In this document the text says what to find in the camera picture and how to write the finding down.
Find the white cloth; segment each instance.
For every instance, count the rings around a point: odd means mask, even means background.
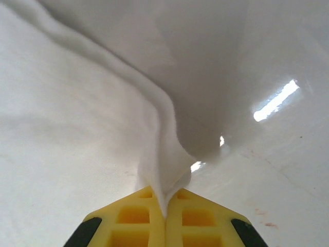
[[[136,181],[166,214],[193,162],[159,87],[37,2],[2,1],[0,246],[61,246]]]

